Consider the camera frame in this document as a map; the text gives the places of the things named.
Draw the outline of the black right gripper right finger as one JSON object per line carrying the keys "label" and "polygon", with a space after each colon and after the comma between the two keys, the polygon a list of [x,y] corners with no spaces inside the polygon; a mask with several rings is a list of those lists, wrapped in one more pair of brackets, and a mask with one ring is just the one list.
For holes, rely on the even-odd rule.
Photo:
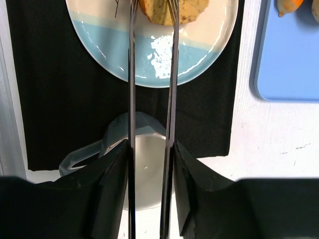
{"label": "black right gripper right finger", "polygon": [[319,181],[232,181],[174,144],[179,233],[185,239],[316,239]]}

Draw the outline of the brown bread slice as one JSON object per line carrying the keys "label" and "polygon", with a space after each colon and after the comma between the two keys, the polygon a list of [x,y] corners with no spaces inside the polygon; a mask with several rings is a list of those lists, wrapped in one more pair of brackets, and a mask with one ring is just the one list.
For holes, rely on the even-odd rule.
{"label": "brown bread slice", "polygon": [[[149,22],[165,26],[173,25],[167,0],[140,0],[139,5]],[[180,0],[179,23],[187,24],[196,21],[208,5],[208,0]]]}

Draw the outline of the steel serving tongs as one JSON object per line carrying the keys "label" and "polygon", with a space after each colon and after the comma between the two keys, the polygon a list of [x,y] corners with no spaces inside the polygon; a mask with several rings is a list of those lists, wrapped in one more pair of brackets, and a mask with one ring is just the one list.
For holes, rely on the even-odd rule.
{"label": "steel serving tongs", "polygon": [[[135,149],[136,149],[136,84],[135,84],[135,33],[134,25],[139,3],[137,0],[130,1],[129,21],[129,48],[128,48],[128,84],[129,84],[129,108],[128,108],[128,202],[129,202],[129,238],[136,237],[136,203],[135,203]],[[168,6],[173,23],[172,58],[169,85],[169,99],[166,120],[166,140],[163,168],[163,182],[161,195],[160,231],[161,239],[170,238],[170,210],[171,192],[173,183],[173,145],[175,141],[175,114],[176,114],[176,91],[177,71],[179,60],[179,1],[169,0]]]}

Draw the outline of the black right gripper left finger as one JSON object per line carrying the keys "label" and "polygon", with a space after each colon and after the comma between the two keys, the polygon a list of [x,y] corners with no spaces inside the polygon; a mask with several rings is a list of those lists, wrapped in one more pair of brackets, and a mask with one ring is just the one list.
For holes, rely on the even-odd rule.
{"label": "black right gripper left finger", "polygon": [[128,177],[128,144],[54,182],[0,179],[3,239],[115,239]]}

